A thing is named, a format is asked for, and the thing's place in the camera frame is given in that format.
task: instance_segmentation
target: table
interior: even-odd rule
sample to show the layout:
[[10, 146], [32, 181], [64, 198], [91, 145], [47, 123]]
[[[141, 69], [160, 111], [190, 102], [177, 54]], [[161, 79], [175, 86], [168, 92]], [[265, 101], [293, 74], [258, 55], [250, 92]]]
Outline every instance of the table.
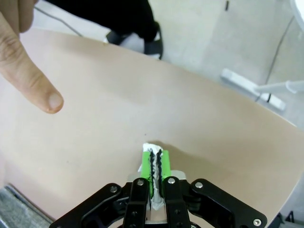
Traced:
[[291, 0], [291, 7], [294, 11], [294, 16], [298, 21], [302, 30], [304, 30], [304, 1], [302, 0]]
[[21, 40], [65, 105], [45, 114], [0, 78], [0, 177], [55, 219], [124, 184], [144, 142], [168, 149], [188, 181], [211, 181], [268, 222], [303, 172], [303, 132], [232, 90], [95, 40], [36, 29]]

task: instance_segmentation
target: black metal bracket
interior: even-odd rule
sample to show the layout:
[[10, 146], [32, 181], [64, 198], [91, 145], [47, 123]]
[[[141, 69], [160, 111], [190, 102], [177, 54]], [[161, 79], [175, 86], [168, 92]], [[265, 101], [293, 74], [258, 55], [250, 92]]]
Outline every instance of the black metal bracket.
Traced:
[[108, 184], [52, 223], [49, 228], [108, 228], [119, 219], [119, 228], [200, 228], [190, 222], [192, 213], [215, 228], [264, 228], [262, 213], [229, 195], [205, 179], [192, 184], [177, 177], [162, 182], [167, 222], [146, 221], [150, 186], [143, 178], [124, 187]]

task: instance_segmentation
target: finger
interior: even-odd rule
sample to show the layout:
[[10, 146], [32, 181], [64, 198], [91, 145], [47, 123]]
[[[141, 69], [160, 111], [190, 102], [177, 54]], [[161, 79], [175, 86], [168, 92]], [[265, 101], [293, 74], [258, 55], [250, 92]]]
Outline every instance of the finger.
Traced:
[[14, 32], [19, 35], [18, 0], [0, 0], [0, 12]]
[[19, 0], [19, 31], [26, 32], [33, 23], [34, 2], [33, 0]]
[[0, 73], [30, 102], [47, 113], [63, 106], [61, 94], [28, 57], [24, 47], [0, 13]]

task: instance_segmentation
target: floor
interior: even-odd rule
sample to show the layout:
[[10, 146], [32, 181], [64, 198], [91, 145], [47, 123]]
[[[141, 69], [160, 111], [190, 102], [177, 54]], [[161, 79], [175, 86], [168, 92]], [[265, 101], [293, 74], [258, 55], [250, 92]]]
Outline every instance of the floor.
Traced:
[[[163, 60], [166, 62], [223, 86], [227, 86], [219, 78], [223, 68], [229, 68], [259, 85], [304, 77], [304, 32], [296, 20], [292, 21], [269, 73], [280, 39], [293, 18], [289, 0], [230, 0], [228, 11], [225, 11], [225, 0], [150, 0], [150, 3], [162, 27]], [[103, 40], [109, 31], [47, 2], [40, 1], [37, 7], [63, 19], [85, 37]], [[37, 10], [33, 26], [75, 35], [63, 23]], [[123, 46], [143, 51], [143, 42], [136, 35], [126, 40]], [[277, 113], [304, 130], [304, 93], [276, 96], [287, 103], [286, 111]], [[283, 208], [283, 214], [287, 215], [293, 209], [295, 218], [304, 221], [303, 194], [304, 178]]]

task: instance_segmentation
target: screw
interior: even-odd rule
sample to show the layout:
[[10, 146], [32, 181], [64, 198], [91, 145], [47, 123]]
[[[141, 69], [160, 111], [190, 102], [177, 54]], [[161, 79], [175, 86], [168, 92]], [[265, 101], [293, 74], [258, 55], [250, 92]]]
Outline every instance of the screw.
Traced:
[[174, 178], [169, 178], [168, 183], [169, 184], [174, 184], [175, 183], [175, 179]]
[[196, 182], [195, 187], [197, 187], [198, 189], [201, 189], [203, 187], [203, 184], [200, 182]]
[[142, 185], [143, 185], [143, 181], [142, 181], [142, 180], [139, 180], [139, 181], [137, 181], [137, 184], [138, 184], [139, 186], [142, 186]]
[[255, 225], [256, 227], [259, 227], [261, 224], [262, 224], [261, 220], [259, 220], [257, 218], [255, 220], [253, 220], [253, 225]]
[[110, 191], [111, 191], [112, 193], [117, 192], [117, 187], [116, 187], [116, 186], [112, 186], [112, 187], [110, 188]]

